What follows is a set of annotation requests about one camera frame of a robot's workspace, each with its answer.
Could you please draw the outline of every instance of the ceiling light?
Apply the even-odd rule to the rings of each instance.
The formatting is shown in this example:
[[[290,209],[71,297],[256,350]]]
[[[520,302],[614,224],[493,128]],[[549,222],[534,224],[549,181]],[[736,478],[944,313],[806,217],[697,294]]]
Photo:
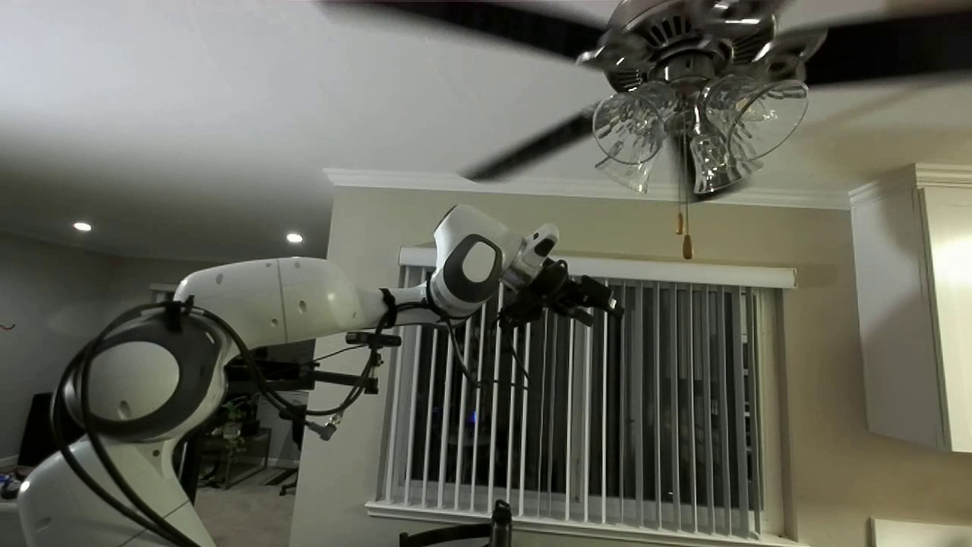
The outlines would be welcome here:
[[[286,243],[300,245],[300,243],[302,243],[302,233],[300,233],[300,231],[287,231],[287,233],[286,233]]]
[[[71,222],[70,229],[71,229],[71,231],[80,231],[80,233],[94,231],[94,224],[91,224],[91,222]]]

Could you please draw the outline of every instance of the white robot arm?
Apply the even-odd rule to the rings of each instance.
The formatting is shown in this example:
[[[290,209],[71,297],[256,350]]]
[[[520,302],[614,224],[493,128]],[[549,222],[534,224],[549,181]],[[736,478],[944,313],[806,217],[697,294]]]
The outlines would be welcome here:
[[[322,257],[274,257],[185,276],[168,307],[112,323],[66,368],[51,415],[88,431],[44,460],[21,487],[29,547],[194,545],[213,539],[174,470],[175,443],[224,395],[224,364],[247,346],[279,346],[339,331],[453,323],[506,279],[539,305],[593,305],[547,251],[553,229],[531,238],[453,205],[433,231],[438,271],[412,289],[362,289]]]

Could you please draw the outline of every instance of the ceiling fan blade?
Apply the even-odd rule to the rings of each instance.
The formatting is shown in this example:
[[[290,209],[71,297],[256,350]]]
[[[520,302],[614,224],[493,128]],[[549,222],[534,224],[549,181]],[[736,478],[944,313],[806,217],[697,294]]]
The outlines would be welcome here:
[[[487,161],[487,165],[478,165],[473,170],[464,174],[464,180],[473,180],[473,181],[493,181],[493,180],[500,180],[514,170],[521,170],[534,161],[539,161],[543,154],[553,154],[582,137],[593,133],[593,110],[582,110],[570,117],[565,117],[563,123],[520,144],[516,150]]]
[[[972,69],[972,9],[820,27],[807,86],[909,80]]]
[[[596,48],[601,40],[601,23],[596,22],[489,0],[326,0],[326,7],[382,9],[411,19],[424,19],[444,27],[487,32],[568,62],[578,62],[586,48]]]

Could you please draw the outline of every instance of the cabinet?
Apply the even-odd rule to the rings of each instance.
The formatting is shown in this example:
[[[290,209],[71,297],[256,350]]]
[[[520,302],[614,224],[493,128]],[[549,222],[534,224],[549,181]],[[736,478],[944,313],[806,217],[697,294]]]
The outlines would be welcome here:
[[[972,452],[972,170],[851,194],[867,428]]]

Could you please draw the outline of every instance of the ceiling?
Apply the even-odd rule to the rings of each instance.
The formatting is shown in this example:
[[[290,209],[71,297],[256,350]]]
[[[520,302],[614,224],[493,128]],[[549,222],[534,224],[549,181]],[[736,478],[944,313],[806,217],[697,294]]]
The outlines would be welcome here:
[[[791,0],[781,27],[912,7],[928,0]],[[327,170],[456,174],[608,97],[574,63],[322,0],[3,0],[0,66],[0,231],[204,261],[295,251],[287,229],[322,256]],[[972,157],[968,97],[955,80],[813,90],[751,188]],[[516,180],[610,185],[596,157],[581,144]]]

